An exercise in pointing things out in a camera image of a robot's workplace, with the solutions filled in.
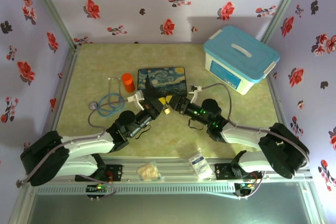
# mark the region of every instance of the metal frame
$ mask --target metal frame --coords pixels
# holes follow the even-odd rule
[[[291,0],[282,0],[280,7],[272,20],[270,26],[268,27],[263,39],[264,43],[267,43],[275,28],[278,26],[282,16],[287,9]],[[63,78],[61,86],[59,88],[58,101],[59,106],[55,111],[54,116],[50,119],[48,129],[55,130],[61,111],[62,106],[66,97],[66,93],[70,84],[71,75],[75,67],[75,63],[78,57],[80,47],[75,50],[70,34],[68,33],[65,24],[62,22],[56,7],[51,0],[44,0],[47,8],[50,10],[55,21],[59,25],[61,31],[63,32],[65,38],[67,39],[73,54],[68,58],[66,63],[66,76]],[[268,85],[270,88],[270,93],[272,100],[275,105],[276,114],[279,122],[287,124],[281,104],[278,99],[278,94],[274,86],[272,78],[267,77]],[[196,175],[193,173],[192,168],[185,159],[180,158],[120,158],[120,157],[103,157],[106,164],[122,164],[123,165],[123,177],[122,181],[113,183],[118,188],[122,194],[142,194],[142,193],[163,193],[163,188],[168,189],[168,193],[212,193],[214,195],[225,196],[225,192],[230,189],[231,183],[243,182],[243,180],[222,180],[216,181],[215,175],[207,181],[199,182]],[[160,170],[161,174],[164,176],[164,182],[160,183],[159,189],[158,184],[154,182],[141,182],[139,176],[136,173],[139,166],[147,163],[149,160],[155,160]],[[215,163],[227,163],[230,162],[229,159],[220,158],[208,158],[211,168],[214,170]],[[267,173],[264,183],[274,183],[274,182],[299,182],[300,189],[303,195],[306,208],[311,220],[311,223],[325,223],[325,216],[322,210],[321,204],[317,197],[317,192],[312,183],[312,176],[308,169],[299,170],[294,179],[288,180],[276,173]],[[87,194],[83,191],[89,184],[96,183],[74,183],[73,177],[65,177],[62,179],[53,179],[51,182],[47,183],[41,187],[32,187],[30,184],[24,184],[20,190],[19,196],[16,200],[16,205],[14,207],[10,224],[21,224],[27,223],[32,210],[34,199],[36,195],[42,194]]]

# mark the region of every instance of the beige table surface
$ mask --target beige table surface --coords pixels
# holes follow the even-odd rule
[[[81,136],[99,133],[90,127],[87,117],[91,112],[89,103],[99,101],[108,93],[108,77],[120,77],[129,72],[137,82],[139,68],[184,67],[187,84],[207,86],[220,80],[204,68],[203,45],[181,44],[84,44],[80,50],[73,71],[70,86],[62,108],[57,131],[62,136]],[[274,105],[266,79],[255,84],[246,95],[231,89],[233,97],[232,120],[251,126],[271,126],[277,122]],[[112,82],[111,92],[118,92],[117,82]],[[124,97],[132,95],[121,87]],[[206,98],[213,98],[222,108],[226,118],[229,102],[225,89],[216,86],[204,90],[196,104],[201,105]],[[137,113],[133,103],[125,109]],[[103,118],[95,113],[92,123],[110,127],[119,113]],[[208,137],[206,130],[189,129],[188,117],[172,111],[162,113],[151,122],[152,128],[138,140],[129,139],[124,149],[108,156],[123,157],[188,157],[201,148],[205,157],[233,158],[241,150],[253,150],[240,144],[217,143]]]

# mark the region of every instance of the orange cup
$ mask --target orange cup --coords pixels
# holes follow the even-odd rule
[[[131,93],[135,90],[133,77],[130,73],[124,73],[121,77],[121,80],[127,92]]]

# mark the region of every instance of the starry night painting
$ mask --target starry night painting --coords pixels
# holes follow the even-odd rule
[[[187,96],[184,68],[147,68],[138,71],[138,90],[145,98]]]

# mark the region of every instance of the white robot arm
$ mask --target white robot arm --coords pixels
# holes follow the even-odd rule
[[[204,100],[202,106],[176,95],[166,99],[179,114],[204,124],[213,140],[258,149],[237,154],[226,171],[234,178],[243,178],[260,170],[271,170],[285,178],[293,178],[309,161],[308,149],[283,124],[275,123],[268,129],[255,131],[222,117],[222,110],[213,99]],[[98,153],[115,152],[128,145],[128,138],[135,137],[159,116],[163,104],[159,100],[144,101],[143,108],[137,115],[131,111],[122,112],[101,135],[61,137],[56,131],[48,132],[20,156],[28,174],[25,182],[39,186],[66,175],[100,179],[106,166]]]

